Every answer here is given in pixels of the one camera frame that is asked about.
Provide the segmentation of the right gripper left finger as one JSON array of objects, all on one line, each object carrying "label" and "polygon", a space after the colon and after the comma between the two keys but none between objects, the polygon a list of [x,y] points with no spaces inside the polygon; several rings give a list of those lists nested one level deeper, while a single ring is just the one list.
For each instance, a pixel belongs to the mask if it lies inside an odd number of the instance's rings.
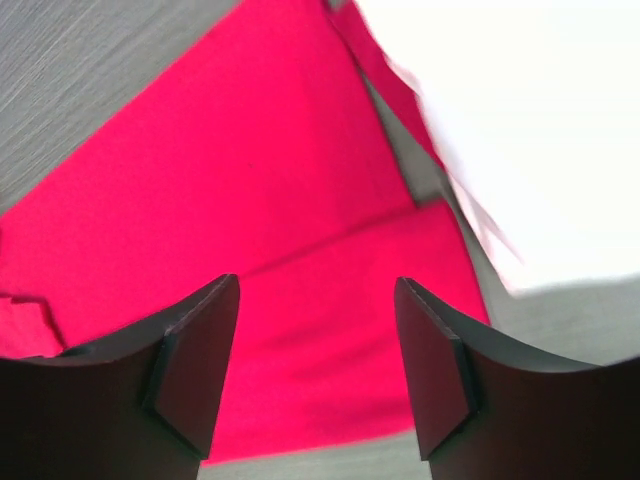
[{"label": "right gripper left finger", "polygon": [[46,358],[1,362],[5,479],[194,479],[209,456],[240,287],[177,304]]}]

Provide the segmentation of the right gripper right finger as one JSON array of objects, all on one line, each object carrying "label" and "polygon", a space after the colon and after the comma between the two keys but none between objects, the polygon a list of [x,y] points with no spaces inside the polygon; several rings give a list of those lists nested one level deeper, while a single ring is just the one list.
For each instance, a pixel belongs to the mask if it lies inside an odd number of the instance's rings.
[{"label": "right gripper right finger", "polygon": [[538,349],[416,281],[395,312],[421,458],[435,479],[635,479],[639,362]]}]

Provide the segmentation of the crimson red polo shirt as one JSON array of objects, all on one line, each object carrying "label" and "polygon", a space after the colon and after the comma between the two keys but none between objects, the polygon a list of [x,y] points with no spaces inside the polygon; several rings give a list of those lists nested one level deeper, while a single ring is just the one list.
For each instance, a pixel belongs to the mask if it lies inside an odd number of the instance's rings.
[{"label": "crimson red polo shirt", "polygon": [[216,463],[413,425],[411,277],[487,312],[455,216],[413,201],[322,1],[244,1],[1,219],[1,349],[58,353],[234,273]]}]

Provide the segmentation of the white printed folded t-shirt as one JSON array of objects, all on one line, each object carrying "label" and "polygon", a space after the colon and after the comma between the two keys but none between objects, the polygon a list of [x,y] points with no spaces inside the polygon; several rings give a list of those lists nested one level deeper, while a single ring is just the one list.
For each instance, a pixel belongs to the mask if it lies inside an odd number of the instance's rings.
[{"label": "white printed folded t-shirt", "polygon": [[507,290],[639,273],[635,1],[361,1]]}]

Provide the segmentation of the red folded t-shirt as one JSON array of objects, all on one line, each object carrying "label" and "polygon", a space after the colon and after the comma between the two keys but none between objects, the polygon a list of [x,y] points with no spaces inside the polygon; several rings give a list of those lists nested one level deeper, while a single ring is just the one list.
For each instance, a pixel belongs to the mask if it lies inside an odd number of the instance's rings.
[{"label": "red folded t-shirt", "polygon": [[422,119],[415,92],[391,69],[355,2],[344,1],[340,6],[330,7],[329,19],[377,93],[414,140],[445,171]]}]

